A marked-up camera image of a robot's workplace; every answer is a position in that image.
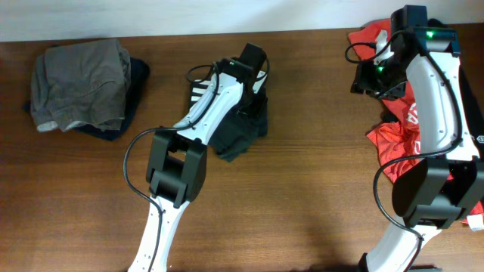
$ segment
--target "red fabric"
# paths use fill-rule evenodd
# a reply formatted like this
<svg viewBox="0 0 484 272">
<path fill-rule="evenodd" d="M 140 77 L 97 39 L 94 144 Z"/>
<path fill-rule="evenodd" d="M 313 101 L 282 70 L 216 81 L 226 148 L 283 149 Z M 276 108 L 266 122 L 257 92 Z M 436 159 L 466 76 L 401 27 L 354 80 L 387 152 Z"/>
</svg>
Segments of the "red fabric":
<svg viewBox="0 0 484 272">
<path fill-rule="evenodd" d="M 386 30 L 388 39 L 391 37 L 390 20 L 381 20 L 367 26 L 361 31 L 348 35 L 351 43 L 375 42 L 381 30 Z M 364 45 L 354 47 L 356 54 L 362 59 L 373 57 L 373 48 Z M 378 158 L 383 165 L 392 159 L 401 156 L 409 156 L 420 153 L 420 130 L 418 128 L 417 105 L 415 104 L 414 91 L 410 83 L 405 86 L 405 96 L 395 100 L 383 100 L 385 106 L 399 119 L 396 123 L 383 123 L 368 133 L 367 137 L 377 146 Z M 396 179 L 416 165 L 416 159 L 397 162 L 384 170 L 385 175 L 394 183 Z M 477 203 L 470 213 L 471 215 L 482 214 L 482 203 Z"/>
</svg>

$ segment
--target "folded clothing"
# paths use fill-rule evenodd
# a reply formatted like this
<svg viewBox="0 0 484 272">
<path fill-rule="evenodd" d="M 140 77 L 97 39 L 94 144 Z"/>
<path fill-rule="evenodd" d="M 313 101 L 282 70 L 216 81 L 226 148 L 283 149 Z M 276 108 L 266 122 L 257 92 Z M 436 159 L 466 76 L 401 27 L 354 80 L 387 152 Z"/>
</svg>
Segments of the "folded clothing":
<svg viewBox="0 0 484 272">
<path fill-rule="evenodd" d="M 190 108 L 205 93 L 209 84 L 210 81 L 191 83 L 188 103 Z M 227 162 L 233 161 L 247 152 L 257 138 L 267 135 L 267 96 L 264 86 L 254 94 L 249 108 L 254 110 L 250 114 L 239 112 L 235 108 L 229 110 L 210 138 L 209 145 L 213 147 L 220 159 Z"/>
<path fill-rule="evenodd" d="M 121 122 L 119 130 L 117 129 L 106 129 L 102 130 L 96 128 L 93 125 L 83 125 L 74 128 L 75 131 L 83 132 L 100 138 L 106 141 L 114 141 L 121 137 L 126 130 L 133 118 L 135 117 L 136 110 L 138 109 L 139 102 L 143 93 L 143 86 L 146 82 L 148 76 L 150 75 L 150 67 L 143 61 L 131 58 L 131 85 L 126 92 L 126 106 L 124 109 L 124 119 Z"/>
<path fill-rule="evenodd" d="M 32 75 L 30 113 L 37 130 L 85 124 L 119 129 L 130 72 L 129 53 L 116 39 L 49 48 Z"/>
<path fill-rule="evenodd" d="M 389 39 L 391 37 L 390 20 L 374 22 L 361 31 L 348 34 L 348 38 L 351 43 L 375 42 L 382 30 L 386 30 Z M 375 55 L 374 49 L 366 46 L 355 46 L 354 49 L 362 60 Z M 410 83 L 407 82 L 405 85 L 404 97 L 394 101 L 382 101 L 386 108 L 396 117 L 396 122 L 384 122 L 367 134 L 368 139 L 377 146 L 380 164 L 383 165 L 401 156 L 420 154 L 420 129 L 418 127 L 417 104 L 415 103 L 414 92 Z M 416 159 L 397 162 L 386 168 L 383 172 L 394 183 L 398 177 L 417 163 L 418 160 Z M 481 215 L 482 213 L 484 213 L 482 203 L 478 202 L 470 215 Z"/>
</svg>

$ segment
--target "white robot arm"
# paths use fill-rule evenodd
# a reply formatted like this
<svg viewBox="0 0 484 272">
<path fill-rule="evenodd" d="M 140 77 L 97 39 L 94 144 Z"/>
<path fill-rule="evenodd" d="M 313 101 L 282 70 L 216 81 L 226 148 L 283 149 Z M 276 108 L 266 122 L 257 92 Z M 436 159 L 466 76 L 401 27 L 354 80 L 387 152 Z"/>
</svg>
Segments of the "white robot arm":
<svg viewBox="0 0 484 272">
<path fill-rule="evenodd" d="M 214 64 L 214 74 L 203 96 L 189 113 L 174 125 L 160 129 L 154 136 L 147 169 L 151 203 L 146 228 L 129 272 L 165 272 L 169 248 L 183 211 L 200 192 L 205 180 L 206 145 L 229 110 L 251 108 L 251 99 L 267 79 L 261 71 L 265 52 L 247 44 L 242 55 Z M 186 152 L 182 162 L 171 152 Z M 159 220 L 162 220 L 158 233 Z M 154 257 L 157 236 L 158 250 Z"/>
<path fill-rule="evenodd" d="M 389 43 L 386 32 L 378 36 L 375 57 L 350 60 L 358 63 L 352 92 L 395 100 L 405 95 L 405 83 L 411 83 L 421 154 L 407 159 L 420 162 L 397 179 L 392 204 L 398 217 L 378 245 L 363 255 L 361 272 L 407 271 L 431 238 L 464 219 L 484 196 L 482 154 L 471 137 L 461 98 L 457 33 L 428 27 L 426 8 L 410 5 L 392 14 L 392 32 Z M 374 183 L 375 199 L 387 218 L 377 179 L 391 164 L 379 169 Z M 446 182 L 449 175 L 451 183 Z"/>
</svg>

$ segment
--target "wood grain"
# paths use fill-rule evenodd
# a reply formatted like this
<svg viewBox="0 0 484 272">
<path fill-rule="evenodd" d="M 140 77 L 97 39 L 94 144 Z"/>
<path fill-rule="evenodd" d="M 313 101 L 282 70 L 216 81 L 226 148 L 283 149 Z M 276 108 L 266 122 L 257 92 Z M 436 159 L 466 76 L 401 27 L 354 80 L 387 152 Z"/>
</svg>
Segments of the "wood grain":
<svg viewBox="0 0 484 272">
<path fill-rule="evenodd" d="M 484 25 L 456 26 L 462 64 L 484 107 Z M 205 185 L 183 215 L 172 271 L 290 271 L 356 264 L 388 223 L 374 204 L 377 154 L 365 133 L 381 104 L 349 93 L 355 66 L 343 51 L 355 29 L 120 39 L 151 68 L 129 130 L 113 143 L 77 132 L 38 133 L 22 111 L 35 57 L 53 44 L 0 44 L 0 270 L 125 271 L 148 204 L 125 185 L 122 160 L 141 130 L 185 112 L 191 67 L 239 54 L 247 42 L 271 59 L 269 133 L 232 163 L 210 152 Z M 150 138 L 129 174 L 146 189 Z M 382 179 L 390 207 L 391 184 Z M 481 271 L 484 232 L 459 223 L 417 260 L 445 271 Z"/>
</svg>

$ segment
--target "gray fabric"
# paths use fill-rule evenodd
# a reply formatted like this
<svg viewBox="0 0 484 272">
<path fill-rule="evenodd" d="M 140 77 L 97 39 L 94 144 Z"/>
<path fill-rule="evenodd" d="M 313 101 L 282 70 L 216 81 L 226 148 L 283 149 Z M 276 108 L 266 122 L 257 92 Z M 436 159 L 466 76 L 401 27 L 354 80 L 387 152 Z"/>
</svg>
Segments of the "gray fabric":
<svg viewBox="0 0 484 272">
<path fill-rule="evenodd" d="M 116 39 L 50 48 L 37 58 L 30 113 L 38 131 L 119 130 L 131 67 Z"/>
</svg>

